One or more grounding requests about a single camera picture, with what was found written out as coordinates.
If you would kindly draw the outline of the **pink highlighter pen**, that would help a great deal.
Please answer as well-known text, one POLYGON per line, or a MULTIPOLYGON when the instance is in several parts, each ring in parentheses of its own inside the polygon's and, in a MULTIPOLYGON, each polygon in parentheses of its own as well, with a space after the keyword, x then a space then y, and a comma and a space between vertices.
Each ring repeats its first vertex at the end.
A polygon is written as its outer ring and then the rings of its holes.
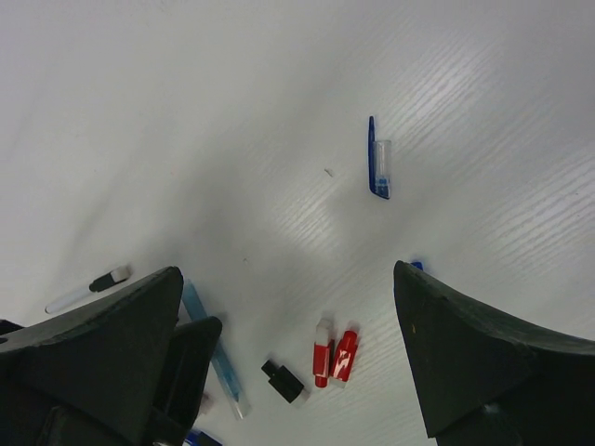
POLYGON ((199 408, 199 414, 207 414, 213 407, 214 401, 213 399, 207 394, 204 393, 201 398, 201 404, 199 408))

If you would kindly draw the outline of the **black marker cap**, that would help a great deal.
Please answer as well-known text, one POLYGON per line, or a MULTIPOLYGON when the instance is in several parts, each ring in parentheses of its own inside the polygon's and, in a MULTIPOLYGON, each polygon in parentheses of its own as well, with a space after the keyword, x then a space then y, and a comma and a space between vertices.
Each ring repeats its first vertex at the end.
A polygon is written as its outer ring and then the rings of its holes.
POLYGON ((289 404, 301 404, 309 397, 305 385, 285 366, 267 360, 261 371, 267 375, 269 385, 289 404))

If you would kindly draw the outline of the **red marker cap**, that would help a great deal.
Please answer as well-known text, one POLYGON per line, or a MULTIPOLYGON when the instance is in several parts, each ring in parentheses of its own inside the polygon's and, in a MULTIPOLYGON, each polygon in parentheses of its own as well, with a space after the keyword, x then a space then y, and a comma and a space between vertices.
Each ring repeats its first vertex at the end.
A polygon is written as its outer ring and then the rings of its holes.
POLYGON ((330 370, 330 379, 336 385, 344 387, 348 383, 358 346, 358 332, 346 330, 336 346, 330 370))
POLYGON ((316 326, 312 354, 312 375, 318 388, 328 386, 334 348, 334 326, 331 320, 321 319, 316 326))

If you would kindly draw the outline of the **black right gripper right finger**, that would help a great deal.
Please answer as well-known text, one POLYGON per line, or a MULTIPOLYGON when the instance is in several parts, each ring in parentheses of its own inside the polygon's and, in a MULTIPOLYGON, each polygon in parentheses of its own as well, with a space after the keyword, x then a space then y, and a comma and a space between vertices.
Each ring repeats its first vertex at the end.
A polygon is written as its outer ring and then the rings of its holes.
POLYGON ((509 315, 403 261, 393 279, 429 438, 440 445, 593 444, 593 341, 509 315))

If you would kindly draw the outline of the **blue highlighter pen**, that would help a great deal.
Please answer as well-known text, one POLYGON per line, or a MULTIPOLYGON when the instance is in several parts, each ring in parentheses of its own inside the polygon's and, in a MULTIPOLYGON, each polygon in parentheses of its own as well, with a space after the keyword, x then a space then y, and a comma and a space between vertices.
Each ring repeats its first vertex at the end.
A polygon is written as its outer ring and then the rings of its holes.
MULTIPOLYGON (((181 300, 192 321, 200 321, 209 316, 196 288, 189 280, 184 282, 181 300)), ((247 401, 238 374, 236 373, 221 341, 218 341, 215 347, 211 363, 234 416, 238 420, 245 419, 250 413, 250 405, 247 401)))

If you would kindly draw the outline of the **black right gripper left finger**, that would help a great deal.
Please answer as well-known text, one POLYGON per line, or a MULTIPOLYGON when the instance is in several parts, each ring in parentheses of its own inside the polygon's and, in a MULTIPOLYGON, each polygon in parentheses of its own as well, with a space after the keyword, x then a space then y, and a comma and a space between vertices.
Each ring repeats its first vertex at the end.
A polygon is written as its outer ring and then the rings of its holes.
POLYGON ((167 267, 31 326, 1 323, 1 442, 139 445, 178 316, 167 267))

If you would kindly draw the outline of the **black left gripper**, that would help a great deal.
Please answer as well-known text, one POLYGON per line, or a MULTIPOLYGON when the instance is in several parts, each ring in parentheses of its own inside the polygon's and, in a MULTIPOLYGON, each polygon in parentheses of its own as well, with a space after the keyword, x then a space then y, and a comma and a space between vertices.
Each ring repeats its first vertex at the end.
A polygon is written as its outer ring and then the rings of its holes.
POLYGON ((216 317, 174 330, 152 403, 155 437, 184 437, 191 430, 221 331, 222 323, 216 317))

